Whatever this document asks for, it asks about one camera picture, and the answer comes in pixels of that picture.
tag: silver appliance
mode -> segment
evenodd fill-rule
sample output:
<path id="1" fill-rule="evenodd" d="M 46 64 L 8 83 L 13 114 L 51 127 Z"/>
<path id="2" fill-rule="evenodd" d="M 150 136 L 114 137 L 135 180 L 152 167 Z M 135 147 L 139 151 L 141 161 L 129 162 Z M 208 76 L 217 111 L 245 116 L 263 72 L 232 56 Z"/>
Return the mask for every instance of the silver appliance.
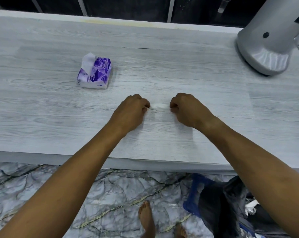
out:
<path id="1" fill-rule="evenodd" d="M 299 0 L 267 0 L 238 33 L 237 47 L 258 72 L 285 71 L 293 49 L 299 49 Z"/>

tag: hand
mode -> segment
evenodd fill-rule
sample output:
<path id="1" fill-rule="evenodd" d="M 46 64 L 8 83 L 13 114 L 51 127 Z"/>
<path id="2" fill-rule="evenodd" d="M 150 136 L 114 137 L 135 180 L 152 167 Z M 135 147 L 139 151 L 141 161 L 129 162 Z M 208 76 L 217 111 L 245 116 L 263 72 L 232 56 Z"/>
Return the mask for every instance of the hand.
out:
<path id="1" fill-rule="evenodd" d="M 180 123 L 198 130 L 216 118 L 191 94 L 178 93 L 171 99 L 169 106 Z"/>
<path id="2" fill-rule="evenodd" d="M 121 128 L 126 135 L 143 122 L 144 114 L 150 103 L 139 94 L 128 96 L 114 111 L 109 123 Z"/>

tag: gray countertop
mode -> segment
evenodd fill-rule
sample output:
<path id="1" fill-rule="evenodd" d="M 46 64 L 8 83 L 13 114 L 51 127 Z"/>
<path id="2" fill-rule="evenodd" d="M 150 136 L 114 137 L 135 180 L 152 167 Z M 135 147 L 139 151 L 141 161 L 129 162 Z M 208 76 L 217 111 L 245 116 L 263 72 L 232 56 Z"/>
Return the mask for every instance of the gray countertop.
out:
<path id="1" fill-rule="evenodd" d="M 299 168 L 299 53 L 262 77 L 238 56 L 236 33 L 0 16 L 0 151 L 74 154 L 128 95 L 168 104 L 191 93 L 230 127 Z M 106 90 L 83 89 L 82 57 L 108 57 Z M 110 157 L 228 165 L 198 131 L 149 110 Z"/>

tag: tissue pack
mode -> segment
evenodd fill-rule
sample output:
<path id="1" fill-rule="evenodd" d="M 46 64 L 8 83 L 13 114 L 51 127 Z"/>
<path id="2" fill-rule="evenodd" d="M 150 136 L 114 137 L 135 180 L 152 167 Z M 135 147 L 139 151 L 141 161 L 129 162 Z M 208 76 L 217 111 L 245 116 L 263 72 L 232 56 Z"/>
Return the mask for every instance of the tissue pack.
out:
<path id="1" fill-rule="evenodd" d="M 110 59 L 89 53 L 82 59 L 81 69 L 77 76 L 78 83 L 83 88 L 106 89 L 111 69 Z"/>

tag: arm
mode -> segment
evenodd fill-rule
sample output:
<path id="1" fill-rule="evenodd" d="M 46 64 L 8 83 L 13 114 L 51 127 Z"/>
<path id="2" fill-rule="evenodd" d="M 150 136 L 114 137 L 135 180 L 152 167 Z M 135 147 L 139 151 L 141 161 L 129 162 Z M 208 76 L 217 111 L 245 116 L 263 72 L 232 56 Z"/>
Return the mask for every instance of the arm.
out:
<path id="1" fill-rule="evenodd" d="M 299 173 L 228 127 L 194 96 L 179 93 L 170 107 L 181 123 L 202 132 L 220 150 L 273 220 L 299 238 Z"/>
<path id="2" fill-rule="evenodd" d="M 0 237 L 63 237 L 102 165 L 119 141 L 143 121 L 150 107 L 140 95 L 128 96 L 110 121 L 65 162 L 0 231 Z"/>

